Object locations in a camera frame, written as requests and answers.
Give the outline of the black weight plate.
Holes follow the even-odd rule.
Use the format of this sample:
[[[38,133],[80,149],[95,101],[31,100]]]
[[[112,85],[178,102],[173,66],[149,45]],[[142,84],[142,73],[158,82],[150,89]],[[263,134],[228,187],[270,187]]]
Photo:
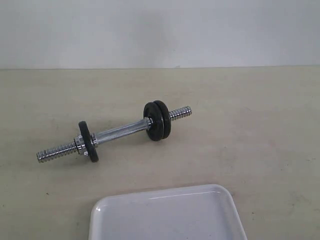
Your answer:
[[[160,141],[165,135],[165,120],[163,112],[156,101],[148,102],[143,109],[143,117],[151,120],[151,125],[146,130],[152,141]]]
[[[164,126],[164,132],[163,132],[163,139],[166,139],[170,133],[171,133],[171,118],[170,118],[170,112],[168,110],[168,107],[164,102],[161,100],[155,100],[154,103],[159,107],[161,110],[162,118],[163,118],[163,126]]]
[[[79,126],[79,130],[80,130],[80,133],[81,133],[81,136],[90,160],[93,163],[98,162],[99,157],[98,157],[96,148],[94,146],[93,139],[88,129],[87,123],[85,121],[80,121],[78,123],[78,126]]]

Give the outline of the chrome threaded dumbbell bar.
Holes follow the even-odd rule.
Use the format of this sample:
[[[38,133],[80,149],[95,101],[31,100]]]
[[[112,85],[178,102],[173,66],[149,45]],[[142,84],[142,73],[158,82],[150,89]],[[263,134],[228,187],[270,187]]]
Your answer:
[[[171,124],[173,121],[179,120],[181,118],[186,118],[191,114],[192,114],[192,109],[190,106],[169,110]],[[99,145],[104,144],[106,142],[113,141],[122,137],[126,137],[128,135],[135,134],[140,131],[146,131],[147,133],[147,129],[149,128],[150,125],[151,125],[151,120],[149,120],[147,117],[144,117],[144,114],[143,114],[143,119],[139,121],[136,121],[118,128],[113,128],[113,129],[105,130],[102,132],[98,132],[98,133],[90,132],[90,134],[96,150],[96,148]],[[69,143],[61,144],[57,147],[41,150],[36,154],[36,157],[39,163],[45,163],[50,160],[67,156],[73,153],[78,153],[74,139]]]

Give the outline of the chrome collar nut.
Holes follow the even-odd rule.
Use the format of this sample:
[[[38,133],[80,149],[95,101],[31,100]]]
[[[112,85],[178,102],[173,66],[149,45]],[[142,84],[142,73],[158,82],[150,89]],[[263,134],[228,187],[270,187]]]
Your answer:
[[[74,143],[79,155],[88,156],[88,152],[83,137],[81,135],[78,135],[74,138]]]

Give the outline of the white plastic tray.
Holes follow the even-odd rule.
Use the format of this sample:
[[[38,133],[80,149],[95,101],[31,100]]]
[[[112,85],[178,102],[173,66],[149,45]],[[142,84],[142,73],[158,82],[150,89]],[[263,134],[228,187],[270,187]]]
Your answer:
[[[90,214],[90,240],[245,240],[229,191],[195,185],[102,198]]]

